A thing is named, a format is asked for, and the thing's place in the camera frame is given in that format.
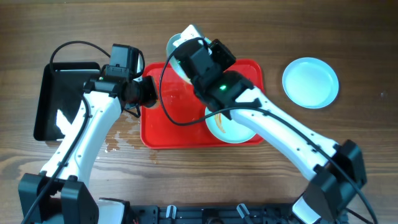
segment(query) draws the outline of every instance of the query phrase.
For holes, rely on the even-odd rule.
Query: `wood grain surface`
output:
[[[256,60],[268,98],[288,114],[338,142],[357,142],[368,174],[363,191],[379,223],[398,223],[398,7],[393,1],[36,2],[0,5],[0,223],[22,220],[19,180],[26,172],[38,173],[58,146],[32,135],[42,73],[53,50],[70,40],[108,52],[119,43],[141,49],[148,64],[161,62],[168,39],[190,23],[222,40],[237,58]],[[282,72],[299,57],[320,58],[333,67],[341,88],[332,105],[308,110],[287,98]],[[83,45],[61,50],[56,60],[108,62]],[[123,113],[109,132],[91,174],[95,199],[163,206],[293,202],[307,185],[268,143],[152,151],[142,144],[139,125]],[[349,207],[369,218],[357,198]]]

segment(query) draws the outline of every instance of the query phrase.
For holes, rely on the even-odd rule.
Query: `wooden table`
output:
[[[79,4],[56,0],[0,5],[0,222],[22,219],[17,193],[26,172],[38,173],[58,144],[32,133],[44,66],[53,50],[87,40],[110,52],[133,45],[147,63],[165,60],[168,39],[196,23],[237,58],[264,71],[267,96],[316,132],[363,150],[363,189],[379,223],[398,222],[398,7],[393,3],[335,1],[138,1]],[[338,99],[308,110],[282,89],[285,66],[299,57],[329,63],[340,79]],[[57,61],[108,59],[83,45]],[[134,205],[292,202],[307,181],[268,143],[251,147],[153,151],[139,122],[123,113],[112,127],[91,174],[94,198]],[[356,198],[350,208],[368,217]],[[360,223],[352,218],[353,223]]]

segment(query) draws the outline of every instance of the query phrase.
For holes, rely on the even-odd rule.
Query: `black tray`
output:
[[[58,77],[53,78],[49,65],[44,68],[42,87],[33,137],[38,141],[56,141],[65,137],[56,125],[57,111],[60,110],[69,123],[75,119],[80,106],[80,98],[70,93],[67,85],[83,94],[83,85],[91,75],[100,73],[95,62],[54,63]]]

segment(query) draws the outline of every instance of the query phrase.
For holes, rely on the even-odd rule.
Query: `red tray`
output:
[[[159,90],[159,76],[164,63],[153,63],[145,68],[143,77],[152,75]],[[264,92],[261,67],[253,60],[240,59],[229,70],[235,70],[250,79]],[[205,115],[205,106],[193,94],[193,86],[183,81],[167,66],[162,83],[162,99],[169,115],[177,122],[189,122]],[[263,141],[258,135],[241,144],[229,144],[212,135],[206,122],[191,126],[177,126],[167,119],[159,105],[155,109],[142,107],[141,139],[152,149],[175,149],[215,146],[248,146]]]

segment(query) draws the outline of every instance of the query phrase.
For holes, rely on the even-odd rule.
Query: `red cutting board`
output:
[[[153,63],[145,68],[143,77],[151,75],[159,91],[159,77],[164,63]],[[239,59],[228,70],[234,70],[264,92],[261,67],[253,60]],[[183,81],[167,65],[162,80],[162,99],[169,115],[177,122],[185,123],[205,115],[206,106],[193,94],[193,86]],[[203,121],[191,126],[177,126],[169,121],[159,105],[154,109],[142,107],[141,139],[151,149],[176,149],[215,146],[247,146],[263,141],[258,135],[241,144],[229,144],[212,135]]]

